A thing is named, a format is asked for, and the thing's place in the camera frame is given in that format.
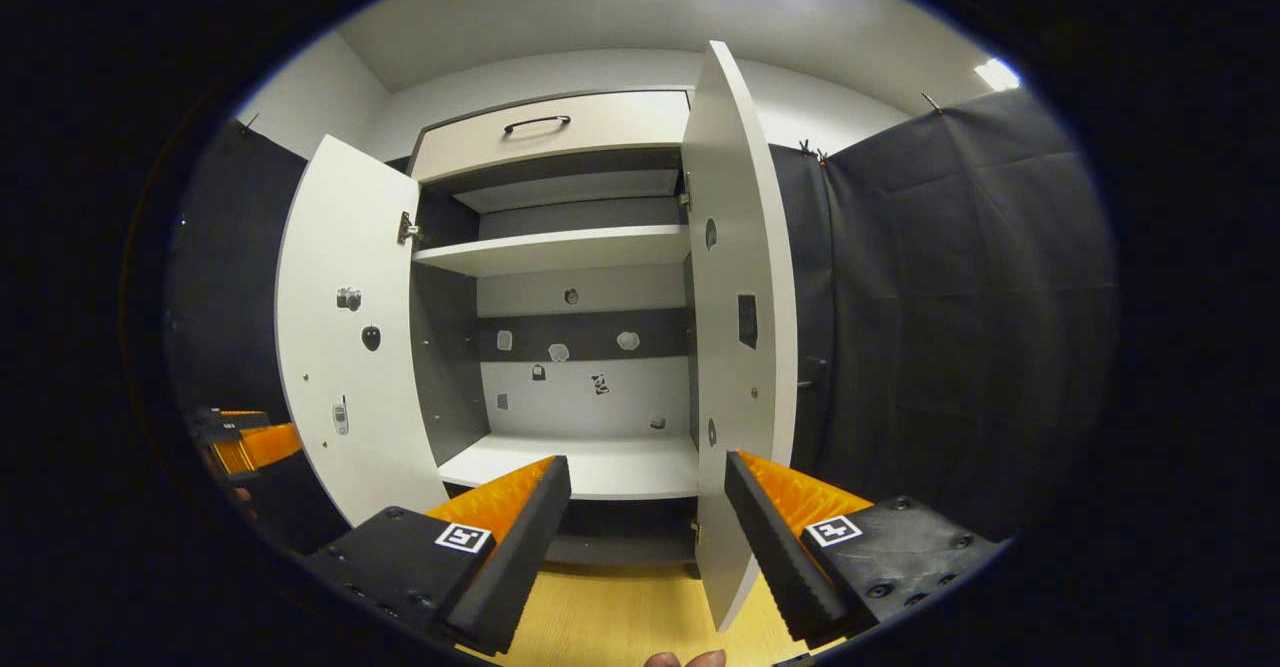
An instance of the door handle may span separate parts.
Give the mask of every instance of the door handle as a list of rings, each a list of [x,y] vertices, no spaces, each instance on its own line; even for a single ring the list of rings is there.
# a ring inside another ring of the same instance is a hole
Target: door handle
[[[518,128],[518,125],[531,125],[534,123],[545,123],[548,120],[559,120],[561,125],[567,125],[570,123],[570,117],[568,115],[535,117],[535,119],[531,120],[525,120],[522,123],[511,123],[508,125],[504,125],[502,131],[504,131],[504,133],[507,134],[511,134],[512,131],[516,131],[516,128]]]

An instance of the cabinet door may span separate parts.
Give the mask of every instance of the cabinet door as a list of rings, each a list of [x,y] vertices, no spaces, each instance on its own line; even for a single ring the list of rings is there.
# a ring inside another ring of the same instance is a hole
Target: cabinet door
[[[724,495],[726,452],[790,462],[797,356],[778,179],[751,96],[722,42],[712,42],[703,61],[681,154],[698,315],[696,557],[712,618],[724,630],[759,575]]]
[[[447,499],[413,380],[412,242],[397,243],[419,184],[326,137],[298,183],[275,275],[275,347],[289,414],[316,476],[358,525],[392,504]],[[338,306],[338,289],[360,306]],[[362,333],[376,328],[375,350]]]

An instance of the cabinet shelf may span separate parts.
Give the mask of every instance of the cabinet shelf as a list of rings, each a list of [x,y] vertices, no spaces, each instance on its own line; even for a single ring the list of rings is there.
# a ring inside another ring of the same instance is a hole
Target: cabinet shelf
[[[698,495],[698,449],[687,435],[590,440],[489,434],[440,465],[440,478],[479,486],[552,454],[568,457],[573,499]]]
[[[678,265],[689,253],[686,225],[644,225],[552,233],[422,248],[413,261],[463,275]]]

